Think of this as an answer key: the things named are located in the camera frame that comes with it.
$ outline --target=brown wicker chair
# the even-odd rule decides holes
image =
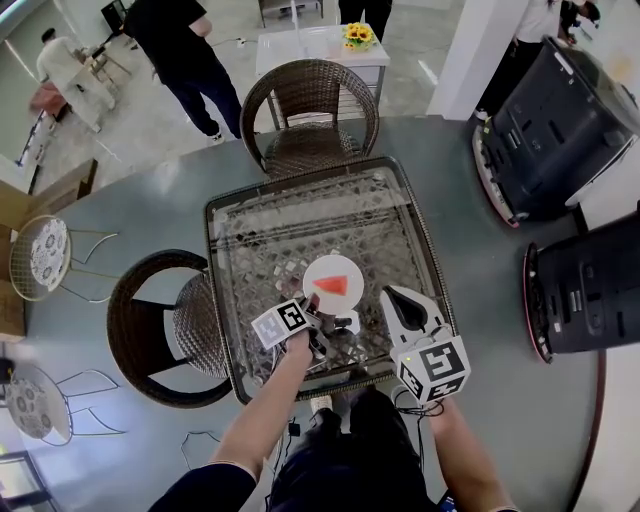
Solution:
[[[207,260],[187,251],[169,250],[152,254],[129,269],[118,281],[109,302],[107,336],[118,367],[133,387],[163,405],[192,409],[220,400],[231,391],[231,381],[227,378],[213,389],[183,393],[153,380],[151,375],[188,361],[176,360],[167,343],[164,312],[172,311],[174,306],[133,298],[154,274],[180,267],[202,272]],[[214,312],[203,321],[211,322],[215,329]]]
[[[366,132],[362,148],[338,128],[341,86],[355,96],[364,112]],[[276,132],[263,156],[256,144],[254,125],[258,109],[272,92],[282,113],[284,129]],[[307,113],[330,114],[332,121],[289,126],[289,117]],[[317,59],[290,62],[264,75],[249,92],[240,119],[247,150],[271,178],[368,156],[379,124],[378,107],[362,79],[340,64]]]

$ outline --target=black shirt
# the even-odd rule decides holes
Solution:
[[[371,464],[375,453],[370,460],[355,466],[340,464],[338,460],[332,464],[317,458],[310,460],[308,454],[295,458],[297,464],[288,462],[278,475],[269,512],[456,510],[449,493],[439,505],[434,505],[426,496],[424,483],[415,481],[407,472],[407,466],[391,461]],[[365,464],[369,464],[369,468],[363,471]],[[247,470],[231,463],[216,463],[189,471],[149,512],[238,512],[255,488],[255,478]],[[517,511],[505,507],[494,512]]]
[[[216,58],[205,39],[189,28],[206,13],[196,0],[136,0],[124,33],[142,47],[160,80],[184,79]]]
[[[571,1],[564,0],[560,8],[560,26],[565,34],[570,36],[569,28],[573,27],[578,19],[578,6]]]

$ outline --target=hand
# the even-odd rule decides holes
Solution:
[[[304,361],[307,366],[313,359],[313,354],[309,348],[309,331],[300,331],[287,340],[287,357],[292,357]]]

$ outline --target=orange triangle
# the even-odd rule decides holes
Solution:
[[[334,295],[347,295],[347,276],[325,277],[313,282],[321,290]]]

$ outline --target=white table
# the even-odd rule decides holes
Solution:
[[[314,27],[300,30],[300,39],[295,30],[262,34],[258,39],[258,54],[256,56],[256,75],[262,77],[272,69],[287,62],[299,59],[326,59],[337,62],[351,69],[367,84],[375,98],[380,103],[384,73],[391,59],[381,44],[372,46],[366,52],[355,52],[344,47],[341,25],[328,27]],[[276,129],[280,129],[282,116],[279,114],[275,98],[269,97],[269,108]],[[350,94],[340,97],[339,115],[342,118],[359,117],[355,99]],[[294,121],[302,118],[294,116]]]

